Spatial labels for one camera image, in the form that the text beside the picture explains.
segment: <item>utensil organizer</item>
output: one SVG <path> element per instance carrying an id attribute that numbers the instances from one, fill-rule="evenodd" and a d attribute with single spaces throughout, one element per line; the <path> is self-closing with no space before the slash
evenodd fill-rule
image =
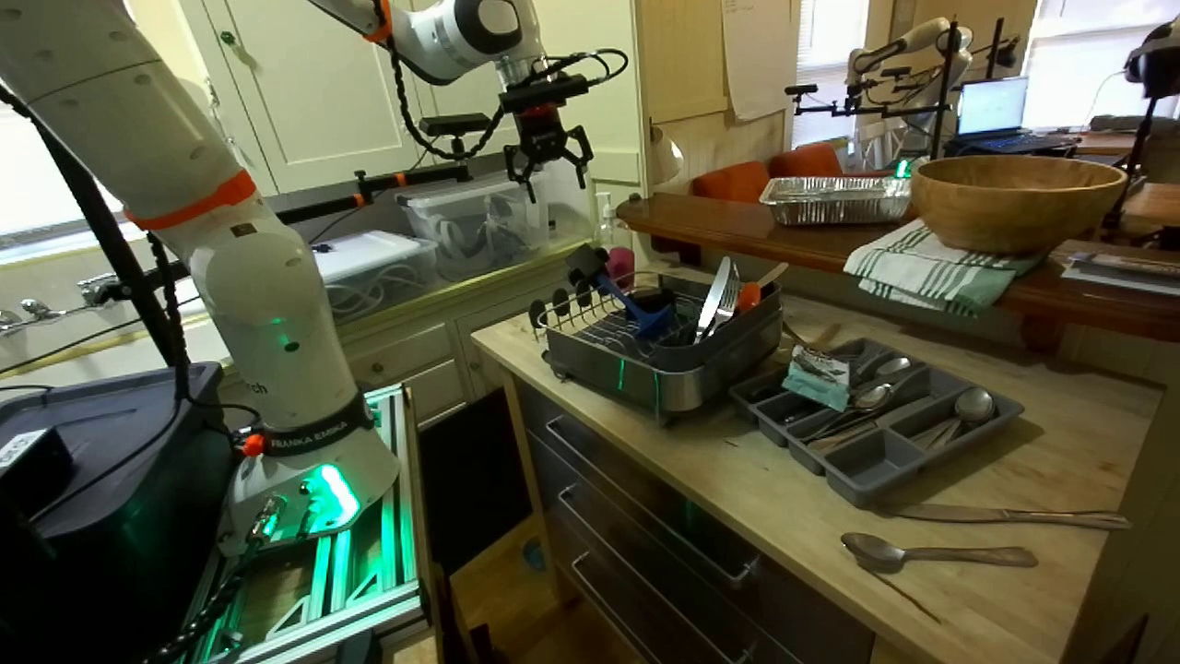
<path id="1" fill-rule="evenodd" d="M 854 341 L 828 355 L 844 357 L 854 371 L 900 351 Z M 844 431 L 827 431 L 841 418 L 838 411 L 827 411 L 780 388 L 784 366 L 734 385 L 731 398 L 759 423 L 768 441 L 784 446 L 813 475 L 827 475 L 827 482 L 841 500 L 849 500 L 852 507 L 867 507 L 876 496 L 921 473 L 924 464 L 991 441 L 1001 423 L 1011 423 L 1020 415 L 1020 403 L 988 390 L 995 403 L 988 421 L 962 423 L 952 441 L 930 446 L 932 431 L 943 431 L 940 423 L 953 418 L 953 398 L 962 390 L 978 390 L 978 385 L 940 373 L 913 355 L 905 357 L 913 361 L 911 373 L 916 373 L 911 382 L 911 398 Z M 868 377 L 854 385 L 854 390 L 867 390 L 881 382 L 894 377 Z"/>
<path id="2" fill-rule="evenodd" d="M 773 355 L 780 341 L 779 289 L 768 289 L 750 310 L 742 310 L 695 342 L 691 321 L 702 289 L 685 281 L 663 281 L 663 289 L 673 297 L 673 325 L 658 341 L 634 341 L 621 310 L 594 314 L 591 321 L 546 334 L 548 371 L 672 423 L 672 418 L 721 398 L 731 385 Z"/>

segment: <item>drawer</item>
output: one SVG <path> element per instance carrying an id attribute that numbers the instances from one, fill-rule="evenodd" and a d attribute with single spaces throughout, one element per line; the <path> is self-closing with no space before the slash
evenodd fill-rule
<path id="1" fill-rule="evenodd" d="M 629 458 L 599 444 L 587 423 L 560 415 L 534 390 L 524 390 L 527 430 L 546 441 L 576 473 L 596 480 L 628 503 L 646 532 L 667 545 L 685 570 L 707 578 L 721 603 L 734 603 L 755 629 L 773 634 L 800 662 L 868 662 L 872 634 L 849 614 L 828 607 L 819 591 L 711 519 L 688 500 L 641 473 Z"/>
<path id="2" fill-rule="evenodd" d="M 744 662 L 744 664 L 784 664 L 792 662 L 768 640 L 750 620 L 744 620 L 711 582 L 677 564 L 658 544 L 651 544 L 641 519 L 628 507 L 613 503 L 599 489 L 581 480 L 560 460 L 541 441 L 534 441 L 534 464 L 541 482 L 541 507 L 548 534 L 576 534 L 581 545 L 599 550 L 634 577 L 663 614 L 672 614 L 685 632 L 695 632 L 711 658 L 702 662 Z"/>
<path id="3" fill-rule="evenodd" d="M 567 464 L 594 475 L 621 503 L 629 503 L 637 513 L 646 513 L 651 519 L 651 539 L 672 545 L 685 564 L 699 570 L 699 577 L 711 577 L 714 582 L 734 591 L 755 577 L 755 550 L 731 528 L 721 528 L 714 518 L 707 518 L 688 500 L 641 473 L 629 458 L 599 444 L 576 418 L 564 418 L 541 394 L 524 390 L 524 411 L 524 421 L 534 434 L 548 441 Z"/>
<path id="4" fill-rule="evenodd" d="M 438 361 L 400 382 L 411 390 L 411 418 L 428 423 L 438 415 L 463 407 L 463 382 L 454 361 Z"/>
<path id="5" fill-rule="evenodd" d="M 454 361 L 448 325 L 390 335 L 376 351 L 348 351 L 355 382 L 363 390 L 400 385 L 406 377 L 425 373 L 438 361 Z"/>
<path id="6" fill-rule="evenodd" d="M 560 571 L 581 598 L 613 620 L 615 632 L 651 664 L 714 664 L 711 646 L 673 620 L 628 570 L 607 560 L 596 545 L 576 532 L 564 539 L 571 554 L 560 554 Z"/>

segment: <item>gray cutlery tray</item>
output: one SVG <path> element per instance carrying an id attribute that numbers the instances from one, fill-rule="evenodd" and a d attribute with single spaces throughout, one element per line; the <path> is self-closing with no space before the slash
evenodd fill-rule
<path id="1" fill-rule="evenodd" d="M 838 351 L 854 373 L 854 366 L 868 366 L 881 355 L 900 355 L 893 347 L 854 341 Z M 805 469 L 827 475 L 827 482 L 849 500 L 852 507 L 867 507 L 876 496 L 900 489 L 916 469 L 943 460 L 967 446 L 991 441 L 1001 423 L 1011 423 L 1020 407 L 1007 394 L 995 394 L 995 415 L 974 430 L 958 430 L 936 450 L 930 446 L 932 431 L 953 418 L 953 398 L 982 385 L 958 382 L 921 357 L 913 361 L 913 377 L 905 382 L 902 398 L 872 421 L 857 421 L 852 430 L 828 430 L 841 415 L 827 411 L 811 398 L 800 398 L 780 388 L 784 366 L 773 366 L 759 377 L 747 377 L 731 388 L 731 398 L 742 415 L 747 415 L 768 441 L 784 446 Z M 864 377 L 854 390 L 867 390 L 889 377 Z"/>

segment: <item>wooden surface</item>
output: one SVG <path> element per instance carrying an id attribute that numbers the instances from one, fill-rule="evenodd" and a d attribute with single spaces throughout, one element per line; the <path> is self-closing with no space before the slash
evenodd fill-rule
<path id="1" fill-rule="evenodd" d="M 921 473 L 893 500 L 1023 509 L 1119 507 L 1156 407 L 1155 388 L 948 347 L 819 302 L 792 298 L 787 321 L 811 342 L 876 341 L 1023 407 L 1023 418 L 995 441 Z M 838 500 L 731 407 L 657 430 L 647 415 L 560 385 L 524 319 L 474 334 L 474 342 L 905 658 L 1063 662 L 1102 545 L 1119 539 L 1079 528 L 884 519 Z M 911 564 L 881 582 L 844 554 L 841 532 L 872 532 L 911 545 L 1028 545 L 1038 570 Z"/>
<path id="2" fill-rule="evenodd" d="M 651 197 L 621 205 L 618 219 L 634 234 L 792 264 L 819 273 L 841 273 L 844 257 L 857 243 L 881 238 L 881 229 L 780 229 L 773 225 L 770 209 L 755 205 L 717 205 L 695 197 Z M 1063 271 L 1054 264 L 1038 264 L 1028 277 L 1011 284 L 995 308 L 1058 325 L 1180 341 L 1180 298 L 1075 284 L 1063 281 L 1058 273 Z"/>

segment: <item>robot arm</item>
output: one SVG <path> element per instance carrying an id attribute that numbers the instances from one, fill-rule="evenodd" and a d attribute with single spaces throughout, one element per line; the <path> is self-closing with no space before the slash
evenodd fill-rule
<path id="1" fill-rule="evenodd" d="M 396 460 L 363 421 L 308 246 L 120 0 L 7 0 L 0 80 L 187 265 L 261 415 L 267 444 L 237 469 L 221 550 L 326 534 L 385 496 Z"/>
<path id="2" fill-rule="evenodd" d="M 564 75 L 567 59 L 556 59 L 556 68 L 546 62 L 541 31 L 532 0 L 438 0 L 425 10 L 395 10 L 390 0 L 308 5 L 337 18 L 363 41 L 376 41 L 380 47 L 395 52 L 395 68 L 406 62 L 416 77 L 431 86 L 448 86 L 460 75 L 495 62 L 500 72 L 505 90 L 495 122 L 482 131 L 482 142 L 495 132 L 500 114 L 511 114 L 518 143 L 505 147 L 505 175 L 527 184 L 541 164 L 567 158 L 581 181 L 587 164 L 594 158 L 591 142 L 581 131 L 564 131 L 556 106 L 571 98 L 581 98 L 591 86 L 615 77 L 628 68 L 621 52 L 591 56 L 599 68 L 604 56 L 621 59 L 618 72 L 604 68 L 604 77 L 596 80 Z M 466 158 L 479 153 L 474 147 L 446 154 L 420 138 L 406 106 L 400 114 L 409 138 L 438 158 Z"/>
<path id="3" fill-rule="evenodd" d="M 395 10 L 385 0 L 382 5 L 308 0 L 308 5 L 318 5 L 325 15 L 337 18 L 341 25 L 358 31 L 361 36 L 376 41 L 380 47 L 390 46 L 396 59 L 431 86 L 448 86 L 460 75 L 511 52 L 517 46 L 534 41 L 532 5 L 524 5 L 527 10 L 517 15 L 507 0 L 455 0 L 455 5 L 431 5 L 425 10 Z"/>

